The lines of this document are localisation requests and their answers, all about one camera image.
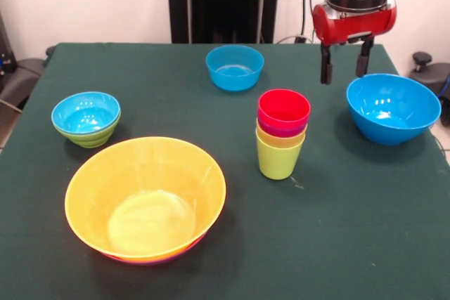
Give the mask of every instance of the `cup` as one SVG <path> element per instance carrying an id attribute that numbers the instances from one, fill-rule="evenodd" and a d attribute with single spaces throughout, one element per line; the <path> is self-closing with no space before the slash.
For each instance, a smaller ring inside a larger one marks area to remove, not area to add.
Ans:
<path id="1" fill-rule="evenodd" d="M 298 135 L 299 133 L 302 133 L 308 125 L 308 124 L 304 124 L 302 126 L 298 126 L 297 128 L 293 128 L 293 129 L 280 129 L 280 128 L 276 128 L 274 126 L 270 126 L 266 122 L 262 121 L 259 117 L 257 118 L 257 123 L 259 124 L 259 127 L 262 130 L 264 130 L 266 133 L 269 133 L 276 137 L 294 137 L 294 136 Z"/>
<path id="2" fill-rule="evenodd" d="M 259 125 L 258 120 L 256 121 L 256 132 L 261 140 L 276 148 L 291 148 L 295 147 L 298 143 L 303 142 L 304 137 L 306 136 L 307 126 L 303 129 L 303 131 L 293 137 L 277 137 L 271 135 L 270 133 L 265 132 L 261 126 Z"/>
<path id="3" fill-rule="evenodd" d="M 259 170 L 267 178 L 281 180 L 289 177 L 294 171 L 295 163 L 302 149 L 303 141 L 291 148 L 277 148 L 265 143 L 258 135 L 257 150 Z"/>
<path id="4" fill-rule="evenodd" d="M 302 94 L 290 89 L 272 89 L 258 101 L 258 119 L 278 129 L 296 129 L 308 123 L 311 105 Z"/>

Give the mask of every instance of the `dark green felt surface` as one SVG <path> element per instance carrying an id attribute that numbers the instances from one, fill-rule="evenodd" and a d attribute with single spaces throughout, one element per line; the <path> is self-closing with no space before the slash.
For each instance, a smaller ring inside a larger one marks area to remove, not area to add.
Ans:
<path id="1" fill-rule="evenodd" d="M 260 81 L 225 93 L 209 80 L 207 45 L 63 44 L 0 155 L 0 299 L 450 299 L 450 169 L 429 132 L 386 148 L 355 129 L 345 100 L 358 46 L 333 51 L 319 83 L 319 47 L 258 46 Z M 394 72 L 384 48 L 372 72 Z M 257 98 L 306 94 L 307 139 L 293 178 L 257 168 Z M 96 150 L 78 148 L 50 113 L 79 91 L 122 105 L 107 145 L 173 136 L 220 164 L 223 213 L 191 252 L 158 267 L 125 266 L 69 229 L 65 189 Z"/>

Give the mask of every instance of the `white wall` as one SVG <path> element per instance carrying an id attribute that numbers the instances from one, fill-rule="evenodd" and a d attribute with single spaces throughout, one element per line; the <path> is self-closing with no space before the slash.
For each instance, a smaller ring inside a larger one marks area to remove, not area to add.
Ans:
<path id="1" fill-rule="evenodd" d="M 323 0 L 313 0 L 313 4 Z M 413 67 L 412 53 L 424 50 L 434 61 L 450 62 L 450 0 L 396 0 L 397 22 L 387 34 L 375 38 L 384 44 L 400 74 Z M 302 0 L 278 0 L 275 39 L 299 34 Z M 312 34 L 311 15 L 307 16 L 305 35 Z"/>
<path id="2" fill-rule="evenodd" d="M 170 42 L 168 0 L 0 0 L 18 58 L 61 41 Z"/>
<path id="3" fill-rule="evenodd" d="M 386 46 L 398 70 L 411 69 L 417 50 L 450 62 L 450 0 L 397 0 L 397 5 L 396 26 L 375 41 Z M 43 56 L 60 41 L 170 42 L 167 0 L 0 0 L 0 10 L 19 58 Z M 275 39 L 298 34 L 301 17 L 302 0 L 278 0 Z M 305 34 L 312 34 L 309 4 Z"/>

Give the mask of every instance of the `green cup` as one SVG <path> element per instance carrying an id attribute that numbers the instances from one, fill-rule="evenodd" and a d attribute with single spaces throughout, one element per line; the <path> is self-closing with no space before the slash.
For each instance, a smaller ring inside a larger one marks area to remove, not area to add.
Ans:
<path id="1" fill-rule="evenodd" d="M 277 148 L 265 143 L 256 131 L 259 170 L 270 179 L 285 179 L 294 171 L 304 138 L 290 148 Z"/>

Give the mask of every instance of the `large yellow bowl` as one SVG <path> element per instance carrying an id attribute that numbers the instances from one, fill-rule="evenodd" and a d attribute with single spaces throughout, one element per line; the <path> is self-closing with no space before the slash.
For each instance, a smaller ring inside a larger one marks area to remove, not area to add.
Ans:
<path id="1" fill-rule="evenodd" d="M 65 195 L 77 237 L 119 259 L 167 259 L 202 237 L 225 202 L 224 175 L 199 147 L 175 138 L 117 143 L 88 159 Z"/>

